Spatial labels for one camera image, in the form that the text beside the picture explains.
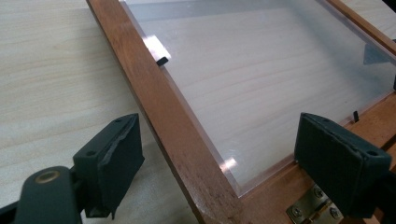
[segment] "screw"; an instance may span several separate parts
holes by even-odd
[[[296,206],[293,206],[292,208],[291,208],[291,212],[293,213],[293,215],[295,216],[295,217],[301,217],[303,214],[302,214],[302,211],[298,208],[298,207],[296,207]]]
[[[58,176],[61,173],[59,173],[59,171],[53,170],[53,171],[47,171],[41,175],[39,175],[38,177],[35,178],[35,182],[37,184],[46,184],[51,182],[52,180],[58,178]]]
[[[341,214],[340,214],[340,212],[338,211],[338,209],[336,209],[336,208],[330,208],[330,214],[332,215],[332,217],[334,218],[334,219],[339,219],[340,217],[341,217]]]
[[[317,198],[322,198],[323,197],[323,190],[321,190],[319,187],[315,186],[314,187],[314,194],[317,196]]]

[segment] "brass hinge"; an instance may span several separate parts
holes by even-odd
[[[290,206],[286,213],[294,224],[337,224],[343,219],[337,206],[317,185]]]

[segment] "wooden table surface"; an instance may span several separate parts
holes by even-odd
[[[380,0],[345,2],[396,38],[396,14]],[[29,175],[54,165],[71,167],[73,155],[111,120],[140,111],[85,1],[4,0],[0,28],[0,206],[5,206],[19,199]],[[146,161],[112,223],[196,222],[140,118]]]

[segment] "wooden frame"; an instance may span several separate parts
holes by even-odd
[[[340,1],[327,2],[396,55],[396,44],[374,26]],[[172,78],[155,63],[121,3],[118,0],[88,0],[88,3],[197,219],[203,223],[263,223],[264,220],[289,223],[285,211],[313,186],[310,177],[293,162],[238,198],[220,170],[217,156],[212,155],[213,145]],[[396,150],[391,142],[396,134],[396,115],[392,113],[395,109],[396,94],[392,93],[363,114],[360,122],[347,127],[374,145],[387,146],[393,152]]]

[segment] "glass pane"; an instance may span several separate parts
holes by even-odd
[[[127,4],[239,194],[292,160],[300,113],[341,122],[392,90],[390,58],[317,1]]]

